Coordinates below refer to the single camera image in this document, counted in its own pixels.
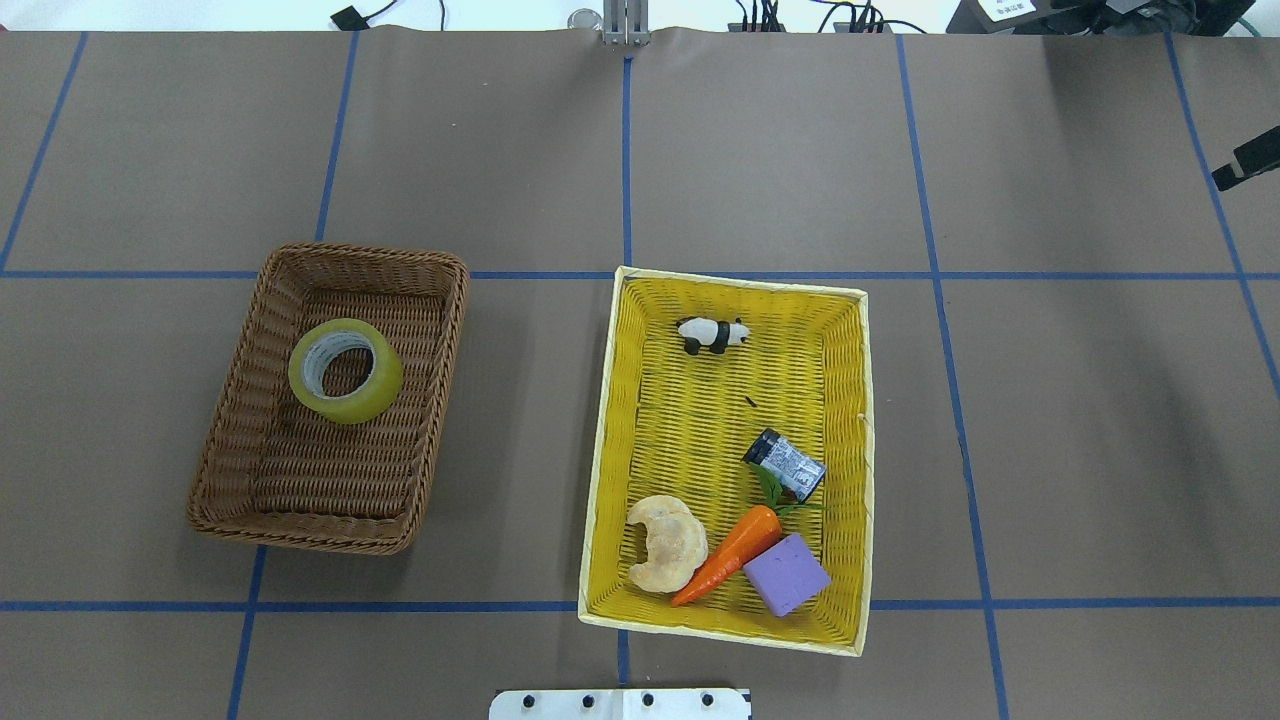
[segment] purple cube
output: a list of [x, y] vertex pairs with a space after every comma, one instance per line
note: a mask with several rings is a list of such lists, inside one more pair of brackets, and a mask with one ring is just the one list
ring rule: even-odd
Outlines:
[[790, 534], [742, 568], [769, 612], [778, 618], [804, 605], [831, 584], [804, 538]]

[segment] blue tape line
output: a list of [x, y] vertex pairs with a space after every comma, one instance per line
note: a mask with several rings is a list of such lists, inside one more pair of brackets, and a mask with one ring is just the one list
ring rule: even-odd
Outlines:
[[244, 670], [248, 667], [248, 648], [253, 641], [253, 618], [259, 592], [262, 589], [262, 569], [266, 566], [266, 546], [257, 546], [253, 556], [253, 577], [248, 584], [248, 602], [244, 607], [244, 625], [241, 628], [239, 652], [236, 653], [236, 675], [232, 676], [232, 698], [227, 703], [227, 720], [239, 715], [241, 692], [244, 689]]
[[475, 270], [474, 281], [612, 281], [613, 273], [595, 270], [544, 270], [522, 273], [518, 270]]
[[14, 279], [125, 279], [125, 281], [227, 281], [253, 279], [253, 270], [5, 270]]
[[[1235, 273], [1088, 273], [1036, 270], [691, 270], [746, 281], [1210, 281], [1238, 282]], [[4, 270], [13, 279], [253, 279], [256, 270]], [[1252, 281], [1280, 281], [1280, 273], [1245, 273]], [[609, 270], [472, 270], [475, 281], [612, 281]]]
[[631, 61], [622, 59], [622, 264], [631, 264]]
[[873, 600], [873, 612], [901, 612], [928, 610], [982, 610], [980, 600]]
[[[874, 612], [929, 612], [982, 610], [982, 600], [873, 600]], [[1280, 596], [1224, 597], [1064, 597], [993, 598], [996, 610], [1089, 610], [1161, 607], [1280, 607]], [[247, 602], [218, 601], [115, 601], [115, 600], [9, 600], [0, 612], [244, 612]], [[467, 614], [467, 612], [573, 612], [575, 601], [529, 602], [259, 602], [257, 615], [268, 614]]]
[[899, 73], [902, 79], [902, 102], [906, 109], [906, 127], [911, 138], [911, 163], [915, 165], [915, 190], [920, 200], [920, 219], [924, 225], [924, 245], [929, 252], [929, 270], [933, 273], [933, 304], [938, 313], [942, 333], [942, 357], [947, 368], [947, 386], [951, 392], [951, 415], [956, 438], [960, 442], [960, 461], [964, 469], [965, 491], [969, 497], [969, 529], [973, 536], [973, 555], [978, 565], [978, 587], [982, 591], [983, 616], [987, 623], [987, 646], [991, 651], [991, 675], [996, 691], [996, 708], [1001, 720], [1009, 720], [1009, 698], [1005, 692], [1005, 669], [1000, 657], [1000, 638], [996, 633], [996, 612], [991, 607], [991, 580], [987, 577], [987, 550], [982, 542], [982, 519], [978, 515], [978, 492], [973, 482], [973, 464], [969, 459], [969, 437], [964, 425], [964, 407], [960, 404], [960, 384], [956, 379], [955, 355], [951, 351], [951, 327], [947, 322], [946, 301], [942, 297], [942, 278], [938, 266], [938, 249], [933, 237], [933, 219], [929, 211], [929, 193], [924, 182], [924, 160], [920, 155], [920, 137], [915, 124], [915, 104], [906, 64], [902, 36], [893, 36], [897, 45]]
[[618, 687], [631, 684], [631, 635], [618, 630]]
[[351, 33], [347, 49], [347, 72], [342, 77], [342, 96], [338, 99], [338, 119], [333, 124], [333, 143], [329, 146], [329, 169], [324, 176], [324, 192], [320, 195], [320, 217], [316, 219], [316, 242], [324, 240], [325, 224], [329, 222], [329, 199], [333, 196], [333, 177], [338, 173], [338, 151], [342, 149], [342, 128], [347, 124], [347, 100], [351, 99], [351, 78], [356, 73], [356, 47], [360, 46], [360, 33]]
[[1267, 364], [1267, 373], [1271, 374], [1271, 388], [1280, 398], [1280, 370], [1276, 369], [1275, 357], [1271, 355], [1271, 343], [1267, 342], [1267, 333], [1262, 327], [1262, 318], [1258, 307], [1253, 304], [1253, 291], [1249, 290], [1249, 279], [1244, 273], [1244, 263], [1240, 252], [1235, 247], [1235, 238], [1231, 236], [1231, 225], [1226, 222], [1226, 211], [1222, 210], [1222, 199], [1213, 183], [1213, 173], [1208, 169], [1204, 159], [1204, 147], [1199, 141], [1199, 132], [1196, 129], [1196, 118], [1192, 117], [1192, 104], [1187, 97], [1187, 85], [1183, 82], [1183, 70], [1178, 63], [1178, 50], [1174, 47], [1174, 36], [1165, 33], [1165, 50], [1169, 53], [1169, 65], [1174, 70], [1174, 83], [1178, 86], [1178, 101], [1183, 105], [1183, 118], [1187, 120], [1187, 132], [1192, 137], [1192, 147], [1196, 150], [1196, 160], [1199, 163], [1201, 174], [1204, 177], [1204, 187], [1208, 197], [1213, 202], [1213, 213], [1217, 215], [1217, 224], [1222, 231], [1222, 240], [1226, 242], [1226, 251], [1231, 256], [1231, 265], [1235, 268], [1236, 278], [1240, 281], [1240, 293], [1244, 296], [1244, 305], [1249, 310], [1249, 319], [1253, 322], [1253, 332], [1258, 336], [1258, 346], [1262, 348], [1262, 359]]
[[1091, 273], [1036, 270], [941, 270], [945, 281], [1236, 281], [1235, 273]]
[[694, 270], [700, 275], [741, 281], [927, 281], [933, 273], [924, 270]]
[[18, 240], [18, 228], [22, 227], [22, 217], [27, 213], [27, 202], [36, 190], [36, 178], [40, 168], [45, 164], [45, 154], [49, 152], [49, 143], [54, 140], [54, 128], [58, 127], [58, 118], [63, 114], [67, 96], [72, 91], [72, 81], [76, 79], [76, 70], [79, 68], [81, 58], [84, 55], [84, 45], [88, 44], [88, 33], [82, 32], [76, 44], [76, 53], [72, 54], [72, 64], [67, 68], [63, 78], [63, 88], [58, 92], [58, 101], [54, 102], [54, 111], [49, 115], [49, 124], [45, 126], [45, 136], [40, 138], [40, 147], [36, 150], [36, 159], [31, 163], [31, 172], [27, 173], [27, 184], [22, 188], [22, 197], [18, 199], [18, 208], [13, 211], [13, 220], [9, 223], [9, 234], [5, 236], [4, 247], [0, 249], [0, 272], [9, 264], [9, 254], [13, 252], [13, 243]]
[[134, 600], [10, 600], [0, 612], [244, 612], [243, 602]]
[[993, 600], [996, 610], [1280, 607], [1280, 597], [1059, 597]]
[[260, 602], [259, 612], [572, 612], [576, 601]]

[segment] yellow tape roll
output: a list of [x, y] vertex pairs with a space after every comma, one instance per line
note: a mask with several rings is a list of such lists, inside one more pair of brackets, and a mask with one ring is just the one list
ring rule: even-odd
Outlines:
[[[369, 378], [352, 392], [329, 396], [324, 373], [348, 350], [365, 348], [374, 356]], [[302, 405], [343, 425], [372, 420], [390, 407], [404, 383], [399, 356], [376, 328], [364, 320], [340, 318], [316, 325], [302, 336], [289, 356], [289, 387]]]

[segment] white metal plate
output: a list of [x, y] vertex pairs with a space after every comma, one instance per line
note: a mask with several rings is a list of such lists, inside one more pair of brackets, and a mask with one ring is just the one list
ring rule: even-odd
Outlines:
[[751, 691], [733, 688], [506, 691], [489, 720], [751, 720]]

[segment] toy panda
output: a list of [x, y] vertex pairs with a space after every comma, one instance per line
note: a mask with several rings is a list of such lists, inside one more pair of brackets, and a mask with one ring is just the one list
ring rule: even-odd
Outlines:
[[676, 322], [676, 332], [685, 338], [685, 352], [698, 355], [705, 345], [716, 355], [724, 355], [730, 345], [742, 345], [751, 331], [742, 324], [742, 318], [732, 323], [708, 320], [707, 318], [682, 318]]

